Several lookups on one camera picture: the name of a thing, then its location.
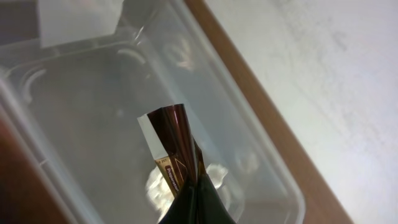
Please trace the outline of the gold brown foil wrapper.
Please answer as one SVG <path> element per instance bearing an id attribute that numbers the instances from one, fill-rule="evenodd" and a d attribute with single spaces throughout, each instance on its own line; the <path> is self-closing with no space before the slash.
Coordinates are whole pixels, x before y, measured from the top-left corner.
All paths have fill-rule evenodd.
<path id="1" fill-rule="evenodd" d="M 150 153 L 171 193 L 205 173 L 203 154 L 195 141 L 183 104 L 168 105 L 138 117 Z"/>

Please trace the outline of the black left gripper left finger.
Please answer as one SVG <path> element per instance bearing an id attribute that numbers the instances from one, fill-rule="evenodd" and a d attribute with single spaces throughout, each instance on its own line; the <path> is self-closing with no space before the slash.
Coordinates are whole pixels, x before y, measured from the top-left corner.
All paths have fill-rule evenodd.
<path id="1" fill-rule="evenodd" d="M 191 180 L 186 180 L 159 224 L 195 224 L 196 222 L 197 189 Z"/>

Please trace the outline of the white napkin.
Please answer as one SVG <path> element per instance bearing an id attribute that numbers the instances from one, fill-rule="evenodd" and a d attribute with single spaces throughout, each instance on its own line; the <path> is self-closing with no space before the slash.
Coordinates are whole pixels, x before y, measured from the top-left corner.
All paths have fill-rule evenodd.
<path id="1" fill-rule="evenodd" d="M 224 207 L 228 210 L 232 199 L 229 188 L 224 183 L 228 169 L 220 164 L 210 164 L 206 168 L 206 172 L 217 190 Z M 168 212 L 174 200 L 174 195 L 158 167 L 155 167 L 149 174 L 146 182 L 146 195 L 152 206 L 160 213 L 157 221 L 160 222 Z"/>

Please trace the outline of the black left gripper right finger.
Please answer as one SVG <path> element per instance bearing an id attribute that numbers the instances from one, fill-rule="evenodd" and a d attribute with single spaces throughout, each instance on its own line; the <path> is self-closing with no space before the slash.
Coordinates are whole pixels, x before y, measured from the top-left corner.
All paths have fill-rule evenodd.
<path id="1" fill-rule="evenodd" d="M 200 224 L 236 224 L 225 209 L 209 176 L 198 179 L 197 213 Z"/>

